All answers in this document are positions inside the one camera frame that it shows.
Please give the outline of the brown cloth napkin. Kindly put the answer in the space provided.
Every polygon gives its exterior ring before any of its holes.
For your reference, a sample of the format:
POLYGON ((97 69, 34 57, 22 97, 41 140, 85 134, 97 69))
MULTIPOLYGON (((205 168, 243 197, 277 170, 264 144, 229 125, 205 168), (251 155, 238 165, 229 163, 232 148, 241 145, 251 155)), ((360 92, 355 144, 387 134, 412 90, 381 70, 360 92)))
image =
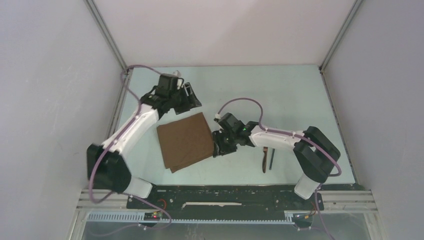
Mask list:
POLYGON ((156 128, 163 163, 175 173, 211 157, 214 140, 202 112, 156 128))

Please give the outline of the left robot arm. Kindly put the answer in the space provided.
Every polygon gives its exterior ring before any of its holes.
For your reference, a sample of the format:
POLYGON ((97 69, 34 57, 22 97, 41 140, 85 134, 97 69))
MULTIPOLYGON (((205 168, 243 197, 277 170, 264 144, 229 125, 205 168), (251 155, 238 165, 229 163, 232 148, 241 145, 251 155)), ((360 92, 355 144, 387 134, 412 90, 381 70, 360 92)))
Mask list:
POLYGON ((112 193, 138 196, 145 208, 153 208, 158 194, 153 183, 131 173, 126 162, 128 154, 142 136, 164 114, 174 109, 177 115, 202 104, 189 82, 179 78, 169 91, 155 85, 151 91, 137 97, 137 107, 120 129, 100 145, 91 144, 86 151, 88 188, 109 190, 112 193))

